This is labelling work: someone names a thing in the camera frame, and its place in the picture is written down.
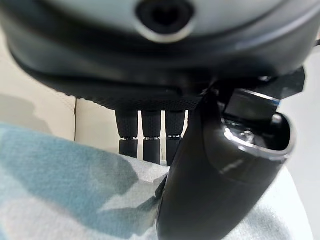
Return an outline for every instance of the beige surface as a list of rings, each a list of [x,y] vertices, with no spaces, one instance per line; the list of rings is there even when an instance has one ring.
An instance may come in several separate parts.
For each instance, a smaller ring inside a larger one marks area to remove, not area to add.
[[[74,97],[38,83],[13,61],[0,31],[0,122],[75,139]]]

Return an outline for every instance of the silver trim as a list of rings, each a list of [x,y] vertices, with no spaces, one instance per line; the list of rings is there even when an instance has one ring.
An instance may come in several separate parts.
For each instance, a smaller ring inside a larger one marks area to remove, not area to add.
[[[137,140],[136,137],[125,137],[125,138],[121,138],[120,141],[132,141],[132,140]]]
[[[154,140],[159,140],[159,137],[157,136],[147,136],[144,138],[144,141],[154,141]]]
[[[276,98],[268,96],[268,95],[264,95],[264,94],[261,94],[261,93],[255,92],[255,91],[246,90],[246,89],[243,89],[243,88],[240,89],[240,91],[241,92],[245,92],[247,94],[254,95],[254,96],[258,97],[258,98],[266,99],[266,100],[269,100],[269,101],[272,101],[272,102],[280,104],[280,100],[279,99],[276,99]]]
[[[171,44],[181,41],[188,37],[194,27],[195,27],[195,20],[192,18],[190,22],[180,31],[173,33],[173,34],[159,34],[148,27],[146,27],[139,19],[135,19],[134,21],[135,29],[140,33],[144,38],[158,43],[158,44]]]
[[[288,120],[287,117],[282,115],[288,122],[290,128],[290,141],[286,149],[281,151],[271,150],[268,148],[256,146],[254,144],[248,143],[244,140],[241,140],[237,136],[234,136],[231,130],[226,126],[224,120],[223,128],[224,128],[224,136],[231,141],[234,145],[238,147],[239,150],[249,153],[257,158],[264,158],[269,159],[270,161],[284,161],[290,157],[290,154],[294,150],[295,143],[296,143],[296,130],[294,129],[291,122]]]

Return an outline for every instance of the white fabric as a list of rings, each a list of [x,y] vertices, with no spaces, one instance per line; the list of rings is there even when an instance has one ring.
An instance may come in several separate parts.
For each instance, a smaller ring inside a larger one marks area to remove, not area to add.
[[[320,47],[305,64],[304,91],[281,102],[279,112],[286,114],[297,132],[294,153],[287,167],[294,179],[308,215],[314,239],[320,240]]]
[[[10,55],[0,30],[0,122],[75,139],[76,99],[24,73]]]

